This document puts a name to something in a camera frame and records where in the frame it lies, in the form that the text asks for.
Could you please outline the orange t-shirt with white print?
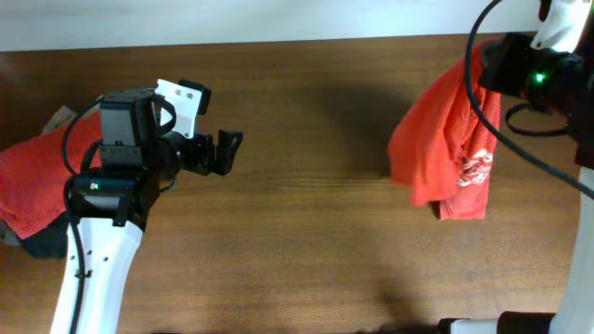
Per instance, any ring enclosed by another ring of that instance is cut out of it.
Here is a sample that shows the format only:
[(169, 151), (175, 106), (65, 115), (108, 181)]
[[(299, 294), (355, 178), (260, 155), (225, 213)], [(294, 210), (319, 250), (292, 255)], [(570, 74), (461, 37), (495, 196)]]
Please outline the orange t-shirt with white print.
[(468, 99), (460, 60), (426, 89), (396, 125), (388, 147), (394, 183), (441, 220), (485, 218), (497, 139)]

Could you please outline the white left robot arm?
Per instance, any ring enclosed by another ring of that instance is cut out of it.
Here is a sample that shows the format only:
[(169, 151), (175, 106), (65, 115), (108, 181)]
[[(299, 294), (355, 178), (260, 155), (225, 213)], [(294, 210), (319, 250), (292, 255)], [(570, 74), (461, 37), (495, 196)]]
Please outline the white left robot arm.
[(180, 171), (228, 174), (243, 140), (196, 133), (211, 90), (181, 80), (108, 92), (93, 105), (101, 137), (67, 179), (67, 262), (54, 333), (113, 333), (126, 279), (158, 197)]

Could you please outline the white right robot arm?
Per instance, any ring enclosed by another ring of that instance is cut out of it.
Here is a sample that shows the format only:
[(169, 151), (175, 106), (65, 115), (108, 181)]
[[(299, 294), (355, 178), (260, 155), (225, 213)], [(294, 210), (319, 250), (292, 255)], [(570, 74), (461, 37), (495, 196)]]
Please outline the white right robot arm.
[(489, 122), (472, 92), (471, 109), (504, 147), (580, 194), (580, 212), (567, 285), (555, 313), (507, 311), (496, 318), (444, 319), (444, 333), (590, 333), (593, 330), (593, 62), (584, 44), (592, 37), (590, 1), (543, 1), (534, 35), (509, 32), (482, 51), (480, 86), (523, 100), (523, 106), (562, 115), (559, 135), (575, 143), (578, 175), (521, 148)]

